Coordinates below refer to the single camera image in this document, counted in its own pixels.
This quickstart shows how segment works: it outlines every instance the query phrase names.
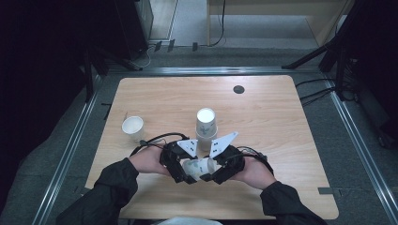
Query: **hand-held gripper device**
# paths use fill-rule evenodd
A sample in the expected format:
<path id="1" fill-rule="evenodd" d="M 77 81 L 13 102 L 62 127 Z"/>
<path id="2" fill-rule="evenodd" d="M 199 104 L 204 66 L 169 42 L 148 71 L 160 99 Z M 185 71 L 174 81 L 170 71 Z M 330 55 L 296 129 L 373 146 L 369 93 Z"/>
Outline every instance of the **hand-held gripper device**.
<path id="1" fill-rule="evenodd" d="M 161 138 L 173 135 L 181 136 L 181 140 L 169 142 L 165 145 L 155 144 Z M 175 179 L 176 183 L 185 181 L 187 184 L 193 184 L 196 182 L 196 180 L 193 179 L 190 175 L 185 174 L 184 169 L 182 169 L 180 160 L 184 158 L 197 158 L 197 142 L 197 140 L 190 140 L 189 137 L 185 136 L 182 133 L 166 133 L 155 137 L 147 142 L 144 140 L 140 141 L 141 145 L 136 147 L 134 151 L 132 151 L 131 156 L 136 154 L 138 151 L 140 151 L 140 149 L 146 146 L 154 145 L 162 148 L 160 163 L 167 168 L 171 176 Z"/>
<path id="2" fill-rule="evenodd" d="M 172 135 L 179 135 L 182 139 L 179 141 L 169 142 L 163 146 L 155 144 L 155 141 L 158 141 L 163 137 Z M 212 141 L 210 154 L 209 156 L 207 156 L 207 158 L 212 158 L 216 160 L 221 167 L 213 174 L 207 173 L 202 175 L 200 177 L 202 180 L 207 182 L 213 180 L 220 185 L 221 183 L 230 179 L 235 174 L 243 171 L 243 169 L 245 168 L 244 157 L 256 158 L 264 165 L 266 165 L 269 171 L 273 174 L 273 170 L 268 164 L 267 157 L 264 156 L 262 153 L 257 152 L 250 147 L 235 147 L 233 145 L 230 145 L 230 143 L 235 139 L 236 136 L 237 132 L 235 131 Z M 184 158 L 197 158 L 197 142 L 197 140 L 190 140 L 189 137 L 181 133 L 167 133 L 155 137 L 147 142 L 140 141 L 141 145 L 134 149 L 134 151 L 131 153 L 131 156 L 136 154 L 141 148 L 145 146 L 158 146 L 159 148 L 162 148 L 160 164 L 167 168 L 171 176 L 175 179 L 176 183 L 184 181 L 187 184 L 193 184 L 196 183 L 196 180 L 185 173 L 184 169 L 181 166 L 180 160 Z"/>

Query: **wire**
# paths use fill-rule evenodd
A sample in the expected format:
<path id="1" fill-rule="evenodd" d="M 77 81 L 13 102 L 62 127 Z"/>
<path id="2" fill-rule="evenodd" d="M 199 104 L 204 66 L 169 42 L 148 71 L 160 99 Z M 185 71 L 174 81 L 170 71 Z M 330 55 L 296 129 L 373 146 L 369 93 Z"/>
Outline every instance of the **wire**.
<path id="1" fill-rule="evenodd" d="M 155 147 L 159 147 L 161 150 L 164 150 L 164 147 L 163 147 L 163 145 L 159 145 L 159 144 L 156 144 L 156 143 L 149 143 L 149 144 L 147 144 L 146 146 L 155 146 Z"/>
<path id="2" fill-rule="evenodd" d="M 149 55 L 149 50 L 150 49 L 153 49 L 155 46 L 151 46 L 151 47 L 149 47 L 145 52 L 146 52 L 146 56 L 148 57 L 148 62 L 145 64 L 145 65 L 143 65 L 143 66 L 141 66 L 141 65 L 138 65 L 138 64 L 135 64 L 135 63 L 133 63 L 131 60 L 129 61 L 129 64 L 131 64 L 131 65 L 133 65 L 133 66 L 136 66 L 136 67 L 138 67 L 138 68 L 146 68 L 147 66 L 149 66 L 150 65 L 150 63 L 151 63 L 151 58 L 150 58 L 150 55 Z"/>
<path id="3" fill-rule="evenodd" d="M 220 11 L 220 5 L 217 4 L 217 11 Z M 217 19 L 219 20 L 219 25 L 222 27 L 222 21 L 220 20 L 220 14 L 217 13 Z"/>
<path id="4" fill-rule="evenodd" d="M 250 147 L 245 147 L 245 148 L 246 149 L 244 149 L 244 150 L 248 150 L 249 149 L 250 152 L 254 151 L 255 154 L 244 154 L 244 153 L 241 153 L 241 154 L 233 155 L 231 157 L 228 157 L 225 160 L 225 165 L 227 165 L 228 161 L 230 161 L 233 158 L 244 158 L 244 157 L 255 158 L 255 159 L 259 160 L 260 162 L 262 162 L 268 168 L 268 170 L 273 174 L 273 169 L 268 163 L 267 156 L 264 156 L 262 153 L 257 152 L 257 151 L 255 151 L 254 149 L 252 149 Z"/>
<path id="5" fill-rule="evenodd" d="M 214 47 L 219 44 L 220 40 L 222 40 L 224 33 L 224 16 L 225 16 L 225 0 L 223 0 L 222 4 L 222 35 L 220 36 L 219 40 L 216 43 L 210 44 L 208 47 Z"/>
<path id="6" fill-rule="evenodd" d="M 313 103 L 313 102 L 319 100 L 320 98 L 323 98 L 324 96 L 326 96 L 327 94 L 331 93 L 331 92 L 334 90 L 334 88 L 329 88 L 329 89 L 330 89 L 330 90 L 328 90 L 328 91 L 327 91 L 326 93 L 324 93 L 322 96 L 316 97 L 316 98 L 314 98 L 314 99 L 311 99 L 311 100 L 309 100 L 309 101 L 307 101 L 307 102 L 302 103 L 302 106 L 303 106 L 303 107 L 304 107 L 304 106 L 308 106 L 308 105 L 310 105 L 311 103 Z"/>
<path id="7" fill-rule="evenodd" d="M 155 140 L 155 141 L 152 141 L 151 143 L 159 143 L 159 142 L 161 142 L 161 141 L 163 141 L 164 144 L 167 144 L 167 141 L 166 141 L 165 139 L 157 139 L 157 140 Z"/>
<path id="8" fill-rule="evenodd" d="M 181 137 L 181 140 L 188 140 L 188 139 L 189 139 L 189 137 L 185 136 L 185 135 L 182 134 L 182 133 L 177 133 L 177 132 L 165 133 L 165 134 L 162 134 L 162 135 L 160 135 L 160 136 L 158 136 L 158 137 L 155 137 L 155 138 L 153 138 L 153 139 L 151 139 L 151 140 L 148 140 L 147 142 L 144 141 L 144 140 L 141 140 L 141 141 L 140 141 L 140 146 L 137 146 L 137 147 L 132 151 L 132 153 L 131 153 L 130 156 L 135 155 L 138 151 L 140 151 L 141 148 L 143 148 L 143 147 L 145 147 L 145 146 L 154 145 L 154 141 L 156 141 L 156 140 L 158 140 L 158 139 L 160 139 L 160 138 L 164 138 L 164 137 L 167 137 L 167 136 L 173 136 L 173 135 L 180 136 L 180 137 Z"/>
<path id="9" fill-rule="evenodd" d="M 317 92 L 315 92 L 315 93 L 313 93 L 313 94 L 310 94 L 310 95 L 308 95 L 308 96 L 301 97 L 300 100 L 303 100 L 303 99 L 305 99 L 305 98 L 314 97 L 314 96 L 317 96 L 317 95 L 322 94 L 322 93 L 324 93 L 324 92 L 330 93 L 331 91 L 334 91 L 334 89 L 335 89 L 335 87 L 329 87 L 329 88 L 326 88 L 326 89 L 317 91 Z"/>
<path id="10" fill-rule="evenodd" d="M 321 82 L 321 81 L 333 81 L 335 82 L 335 79 L 328 79 L 328 78 L 324 78 L 324 79 L 315 79 L 315 80 L 310 80 L 310 81 L 305 81 L 305 82 L 299 82 L 298 84 L 296 84 L 296 87 L 305 84 L 305 83 L 313 83 L 313 82 Z"/>
<path id="11" fill-rule="evenodd" d="M 242 150 L 242 152 L 246 150 L 246 151 L 249 152 L 249 153 L 255 153 L 256 155 L 260 155 L 257 151 L 255 151 L 255 150 L 252 149 L 251 147 L 247 147 L 247 146 L 239 146 L 239 147 L 237 147 L 237 149 L 239 149 L 239 148 L 244 148 L 244 149 Z"/>

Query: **tripod leg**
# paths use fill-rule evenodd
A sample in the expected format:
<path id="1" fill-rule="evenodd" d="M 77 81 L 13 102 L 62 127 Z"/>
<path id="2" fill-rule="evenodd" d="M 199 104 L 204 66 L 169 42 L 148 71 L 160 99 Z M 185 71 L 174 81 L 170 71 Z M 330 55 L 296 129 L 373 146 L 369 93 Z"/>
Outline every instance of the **tripod leg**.
<path id="1" fill-rule="evenodd" d="M 84 52 L 84 75 L 86 85 L 85 102 L 88 102 L 88 100 L 91 99 L 94 93 L 93 73 L 91 71 L 90 51 L 88 49 L 86 49 Z"/>
<path id="2" fill-rule="evenodd" d="M 319 47 L 318 49 L 316 49 L 313 52 L 310 52 L 309 54 L 305 55 L 304 57 L 300 58 L 298 61 L 296 61 L 292 64 L 282 66 L 282 68 L 285 68 L 285 69 L 298 68 L 299 66 L 301 66 L 301 65 L 305 64 L 306 62 L 312 60 L 313 58 L 317 57 L 319 54 L 324 53 L 328 49 L 327 44 L 323 45 L 322 47 Z"/>
<path id="3" fill-rule="evenodd" d="M 345 70 L 345 61 L 346 60 L 346 52 L 345 48 L 342 47 L 340 50 L 340 58 L 337 61 L 337 72 L 336 72 L 336 94 L 341 101 L 344 101 L 343 97 L 343 81 L 344 81 L 344 70 Z"/>
<path id="4" fill-rule="evenodd" d="M 113 60 L 114 62 L 116 62 L 117 64 L 119 64 L 120 66 L 128 69 L 128 70 L 132 70 L 132 71 L 138 71 L 138 70 L 143 70 L 141 67 L 135 67 L 133 65 L 130 65 L 129 63 L 127 63 L 126 61 L 124 61 L 121 58 L 118 58 L 116 56 L 114 56 L 113 54 L 111 54 L 110 52 L 106 52 L 105 50 L 103 50 L 102 48 L 99 47 L 94 47 L 94 49 L 102 54 L 104 57 L 109 58 L 111 60 Z"/>

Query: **white paper cup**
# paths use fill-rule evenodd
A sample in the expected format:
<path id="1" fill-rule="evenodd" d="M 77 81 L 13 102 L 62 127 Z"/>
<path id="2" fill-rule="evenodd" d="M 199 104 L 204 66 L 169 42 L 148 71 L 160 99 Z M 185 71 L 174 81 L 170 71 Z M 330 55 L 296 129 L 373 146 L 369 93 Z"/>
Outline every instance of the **white paper cup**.
<path id="1" fill-rule="evenodd" d="M 133 141 L 139 142 L 144 138 L 144 120 L 140 116 L 131 116 L 123 122 L 122 130 L 129 134 Z"/>
<path id="2" fill-rule="evenodd" d="M 196 139 L 198 140 L 198 148 L 204 152 L 209 152 L 211 148 L 211 141 L 217 139 L 217 132 L 218 128 L 216 127 L 216 131 L 211 137 L 202 137 L 197 131 L 196 131 Z"/>
<path id="3" fill-rule="evenodd" d="M 217 132 L 216 113 L 209 108 L 203 108 L 196 114 L 196 133 L 208 138 Z"/>
<path id="4" fill-rule="evenodd" d="M 187 175 L 198 181 L 201 175 L 216 171 L 216 161 L 209 157 L 186 160 L 182 163 L 182 168 Z"/>

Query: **person's hand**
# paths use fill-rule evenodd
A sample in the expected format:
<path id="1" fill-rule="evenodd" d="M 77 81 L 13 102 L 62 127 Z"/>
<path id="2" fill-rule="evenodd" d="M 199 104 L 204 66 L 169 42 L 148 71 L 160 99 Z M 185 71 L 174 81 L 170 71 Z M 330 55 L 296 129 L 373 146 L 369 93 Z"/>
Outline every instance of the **person's hand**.
<path id="1" fill-rule="evenodd" d="M 241 181 L 257 189 L 265 189 L 276 182 L 275 177 L 262 162 L 253 157 L 245 157 L 244 160 L 243 171 L 235 174 L 230 180 Z"/>
<path id="2" fill-rule="evenodd" d="M 148 146 L 129 157 L 129 160 L 139 173 L 159 173 L 170 176 L 167 169 L 160 164 L 161 148 L 162 145 L 160 147 Z"/>

